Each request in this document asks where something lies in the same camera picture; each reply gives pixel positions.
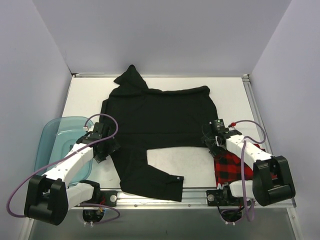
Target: white backdrop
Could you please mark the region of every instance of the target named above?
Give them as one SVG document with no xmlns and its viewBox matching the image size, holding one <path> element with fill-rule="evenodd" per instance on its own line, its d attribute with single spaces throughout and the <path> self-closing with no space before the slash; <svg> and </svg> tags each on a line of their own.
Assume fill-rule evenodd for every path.
<svg viewBox="0 0 320 240">
<path fill-rule="evenodd" d="M 252 74 L 273 153 L 290 163 L 306 240 L 320 235 L 319 11 L 318 0 L 292 0 Z"/>
<path fill-rule="evenodd" d="M 290 0 L 33 0 L 73 73 L 240 77 Z"/>
<path fill-rule="evenodd" d="M 23 223 L 6 212 L 10 192 L 33 172 L 44 125 L 62 114 L 71 74 L 31 0 L 0 2 L 0 238 Z M 11 205 L 24 213 L 26 193 Z"/>
</svg>

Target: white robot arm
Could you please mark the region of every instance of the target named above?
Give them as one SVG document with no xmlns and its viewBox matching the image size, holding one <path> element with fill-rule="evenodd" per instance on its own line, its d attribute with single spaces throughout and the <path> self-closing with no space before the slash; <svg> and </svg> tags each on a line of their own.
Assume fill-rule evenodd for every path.
<svg viewBox="0 0 320 240">
<path fill-rule="evenodd" d="M 244 136 L 235 129 L 225 127 L 222 119 L 210 124 L 211 131 L 202 140 L 215 157 L 225 151 L 241 158 L 244 146 Z M 273 156 L 262 151 L 250 142 L 246 143 L 243 161 L 253 170 L 253 180 L 245 181 L 247 199 L 255 199 L 261 206 L 267 206 L 296 195 L 287 159 L 283 156 Z M 228 183 L 228 191 L 234 198 L 243 198 L 242 181 Z"/>
<path fill-rule="evenodd" d="M 109 128 L 103 123 L 95 123 L 92 131 L 81 138 L 66 155 L 72 155 L 57 164 L 42 176 L 34 175 L 29 180 L 24 206 L 24 215 L 53 225 L 59 225 L 68 210 L 89 201 L 98 203 L 101 196 L 100 184 L 82 180 L 75 186 L 69 186 L 72 178 L 91 159 L 103 161 L 120 146 L 114 138 L 103 140 L 109 134 Z"/>
</svg>

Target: blue plastic tray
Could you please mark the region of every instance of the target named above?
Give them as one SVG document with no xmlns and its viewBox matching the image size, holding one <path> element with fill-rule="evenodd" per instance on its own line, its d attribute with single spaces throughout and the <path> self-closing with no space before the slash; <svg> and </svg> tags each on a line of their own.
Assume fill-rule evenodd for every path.
<svg viewBox="0 0 320 240">
<path fill-rule="evenodd" d="M 76 143 L 77 139 L 86 134 L 83 129 L 86 120 L 86 117 L 70 116 L 56 118 L 48 122 L 42 131 L 34 170 L 36 171 L 45 165 L 64 158 L 70 151 L 70 147 Z M 90 128 L 93 126 L 93 122 L 89 121 L 87 126 Z M 42 175 L 53 167 L 54 166 L 38 174 Z M 91 173 L 91 169 L 92 160 L 80 169 L 70 183 L 77 183 L 87 179 Z"/>
</svg>

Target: black garment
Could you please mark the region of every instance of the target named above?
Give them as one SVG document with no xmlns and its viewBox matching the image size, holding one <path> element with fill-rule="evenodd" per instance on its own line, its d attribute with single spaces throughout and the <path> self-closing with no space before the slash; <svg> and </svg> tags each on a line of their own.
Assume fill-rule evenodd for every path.
<svg viewBox="0 0 320 240">
<path fill-rule="evenodd" d="M 181 202 L 183 176 L 148 165 L 147 150 L 206 147 L 201 142 L 202 125 L 218 119 L 216 106 L 209 97 L 210 89 L 207 86 L 178 91 L 149 89 L 133 65 L 114 82 L 120 86 L 103 101 L 101 113 L 113 116 L 119 124 L 115 138 L 121 147 L 111 157 L 121 189 L 139 196 Z M 100 117 L 100 122 L 115 127 L 106 117 Z"/>
</svg>

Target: plaid shirt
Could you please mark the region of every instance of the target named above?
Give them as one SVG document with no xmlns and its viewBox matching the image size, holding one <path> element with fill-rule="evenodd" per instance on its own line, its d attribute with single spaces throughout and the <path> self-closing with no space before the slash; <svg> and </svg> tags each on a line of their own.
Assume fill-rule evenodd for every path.
<svg viewBox="0 0 320 240">
<path fill-rule="evenodd" d="M 239 157 L 227 152 L 224 155 L 215 156 L 213 159 L 216 186 L 241 180 L 241 160 Z M 252 180 L 253 176 L 254 172 L 244 163 L 244 179 Z"/>
</svg>

